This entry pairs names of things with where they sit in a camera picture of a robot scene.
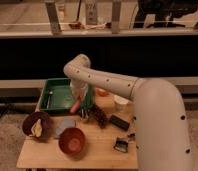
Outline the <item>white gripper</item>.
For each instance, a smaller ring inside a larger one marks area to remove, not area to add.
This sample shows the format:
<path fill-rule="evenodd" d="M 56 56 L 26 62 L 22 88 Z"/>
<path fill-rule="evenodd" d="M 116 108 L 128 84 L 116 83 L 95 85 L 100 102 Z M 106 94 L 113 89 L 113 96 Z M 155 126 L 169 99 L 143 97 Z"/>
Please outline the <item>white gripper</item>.
<path fill-rule="evenodd" d="M 85 99 L 85 96 L 87 95 L 88 92 L 87 83 L 72 80 L 70 82 L 70 88 L 72 91 L 72 95 L 74 96 L 75 99 L 81 99 L 81 100 Z"/>

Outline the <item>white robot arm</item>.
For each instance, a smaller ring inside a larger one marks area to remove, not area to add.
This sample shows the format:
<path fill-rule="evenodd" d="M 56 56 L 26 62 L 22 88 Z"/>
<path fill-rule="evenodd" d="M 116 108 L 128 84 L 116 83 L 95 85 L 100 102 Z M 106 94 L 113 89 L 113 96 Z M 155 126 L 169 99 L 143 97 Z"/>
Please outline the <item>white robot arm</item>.
<path fill-rule="evenodd" d="M 63 72 L 77 97 L 91 84 L 134 103 L 139 171 L 193 171 L 185 106 L 172 83 L 94 70 L 84 54 L 68 62 Z"/>

